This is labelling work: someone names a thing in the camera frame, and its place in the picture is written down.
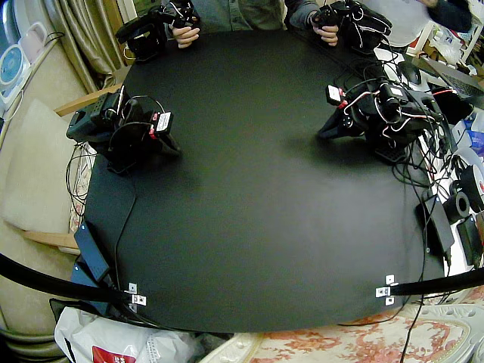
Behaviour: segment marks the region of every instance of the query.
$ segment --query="curtain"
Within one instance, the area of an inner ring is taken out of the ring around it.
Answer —
[[[124,66],[103,0],[43,0],[61,44],[89,93],[116,83]]]

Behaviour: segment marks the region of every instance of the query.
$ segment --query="computer mouse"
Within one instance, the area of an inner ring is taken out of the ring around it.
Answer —
[[[410,83],[413,83],[414,85],[420,85],[422,83],[422,75],[420,74],[420,70],[411,62],[404,60],[403,62],[398,63],[396,66]]]

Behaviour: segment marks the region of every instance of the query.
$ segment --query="wooden chair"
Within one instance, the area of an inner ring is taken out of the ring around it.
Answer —
[[[71,199],[65,171],[74,142],[66,137],[67,123],[61,116],[93,104],[114,85],[50,110],[34,100],[24,117],[19,139],[8,169],[0,213],[23,236],[41,244],[79,254],[70,230]]]

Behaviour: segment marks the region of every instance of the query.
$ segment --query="gray shirt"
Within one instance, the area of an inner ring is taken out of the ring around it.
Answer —
[[[282,29],[283,5],[280,0],[191,0],[202,23],[200,33],[235,30]],[[313,1],[286,0],[291,24],[304,27],[310,11],[318,10]]]

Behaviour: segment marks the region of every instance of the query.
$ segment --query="bag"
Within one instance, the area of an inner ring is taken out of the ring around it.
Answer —
[[[135,327],[69,307],[54,338],[75,363],[188,363],[203,352],[189,333]]]

